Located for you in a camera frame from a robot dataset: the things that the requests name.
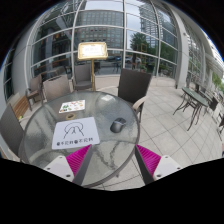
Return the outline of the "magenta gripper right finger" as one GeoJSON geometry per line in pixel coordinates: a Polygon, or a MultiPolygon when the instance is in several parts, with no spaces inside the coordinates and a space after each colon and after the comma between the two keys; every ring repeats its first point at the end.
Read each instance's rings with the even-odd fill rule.
{"type": "Polygon", "coordinates": [[[160,156],[140,145],[135,146],[135,156],[145,184],[182,169],[169,155],[160,156]]]}

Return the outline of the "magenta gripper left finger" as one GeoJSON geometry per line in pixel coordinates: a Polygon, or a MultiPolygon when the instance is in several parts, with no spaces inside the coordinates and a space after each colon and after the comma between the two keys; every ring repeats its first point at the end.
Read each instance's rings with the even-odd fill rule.
{"type": "Polygon", "coordinates": [[[75,183],[76,185],[81,185],[92,153],[92,146],[87,145],[68,156],[56,157],[44,168],[44,170],[75,183]]]}

